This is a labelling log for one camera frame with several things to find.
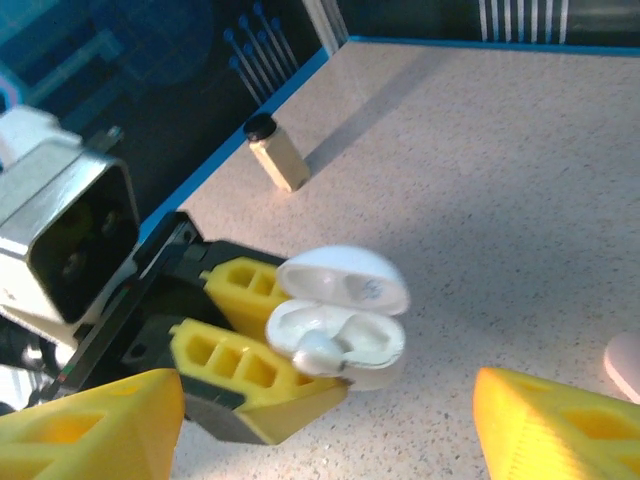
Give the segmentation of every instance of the white countertop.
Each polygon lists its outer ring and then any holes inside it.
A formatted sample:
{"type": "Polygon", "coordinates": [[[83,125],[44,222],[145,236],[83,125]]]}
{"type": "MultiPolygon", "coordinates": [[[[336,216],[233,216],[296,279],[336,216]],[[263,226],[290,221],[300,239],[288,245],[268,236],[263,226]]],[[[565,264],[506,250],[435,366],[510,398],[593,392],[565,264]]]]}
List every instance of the white countertop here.
{"type": "Polygon", "coordinates": [[[310,183],[277,191],[243,146],[184,207],[210,239],[391,258],[408,365],[278,447],[187,424],[173,479],[487,479],[480,367],[619,396],[602,356],[640,329],[638,58],[350,43],[276,118],[310,183]]]}

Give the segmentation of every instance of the white striped object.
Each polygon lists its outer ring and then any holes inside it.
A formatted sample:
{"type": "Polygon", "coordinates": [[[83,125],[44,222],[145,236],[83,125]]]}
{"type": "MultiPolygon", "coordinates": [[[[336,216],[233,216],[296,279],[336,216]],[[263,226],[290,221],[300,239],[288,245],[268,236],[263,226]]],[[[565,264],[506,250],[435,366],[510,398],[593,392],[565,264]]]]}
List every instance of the white striped object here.
{"type": "Polygon", "coordinates": [[[567,23],[569,17],[569,0],[558,0],[560,2],[560,15],[553,15],[554,0],[504,0],[503,10],[499,10],[498,0],[478,0],[478,13],[480,19],[480,32],[483,42],[499,42],[504,39],[507,43],[517,41],[524,43],[525,38],[525,16],[529,13],[529,24],[531,25],[531,43],[537,43],[539,38],[543,38],[545,43],[552,43],[553,32],[559,32],[559,44],[567,41],[567,23]],[[512,8],[512,2],[516,2],[516,9],[512,8]],[[538,22],[538,14],[544,11],[544,33],[541,32],[542,25],[538,22]],[[504,26],[500,27],[500,15],[503,16],[504,26]],[[517,31],[513,31],[513,15],[516,17],[517,31]]]}

